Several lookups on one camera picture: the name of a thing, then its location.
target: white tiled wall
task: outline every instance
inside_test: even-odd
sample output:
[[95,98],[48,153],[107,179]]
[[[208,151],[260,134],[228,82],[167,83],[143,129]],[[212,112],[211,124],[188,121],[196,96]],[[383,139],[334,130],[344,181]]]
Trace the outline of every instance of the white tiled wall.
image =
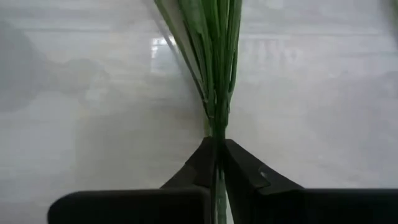
[[[156,188],[198,146],[196,94],[145,2],[0,0],[0,223]],[[388,2],[244,1],[228,137],[306,187],[398,187]]]

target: green plant stem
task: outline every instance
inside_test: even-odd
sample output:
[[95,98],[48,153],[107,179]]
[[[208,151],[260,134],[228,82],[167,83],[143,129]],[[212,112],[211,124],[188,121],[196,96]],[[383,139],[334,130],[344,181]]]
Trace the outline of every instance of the green plant stem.
[[215,219],[214,223],[226,224],[226,188],[224,172],[222,170],[225,148],[225,129],[222,123],[215,123],[212,127],[213,147],[216,151],[216,178],[215,178]]

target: white surface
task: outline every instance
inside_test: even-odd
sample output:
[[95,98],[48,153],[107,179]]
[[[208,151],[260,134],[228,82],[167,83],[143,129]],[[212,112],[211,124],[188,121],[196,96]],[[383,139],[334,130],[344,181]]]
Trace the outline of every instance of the white surface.
[[[306,187],[398,187],[387,2],[244,1],[228,137]],[[200,105],[141,0],[0,0],[0,16],[1,223],[159,187],[196,149]]]

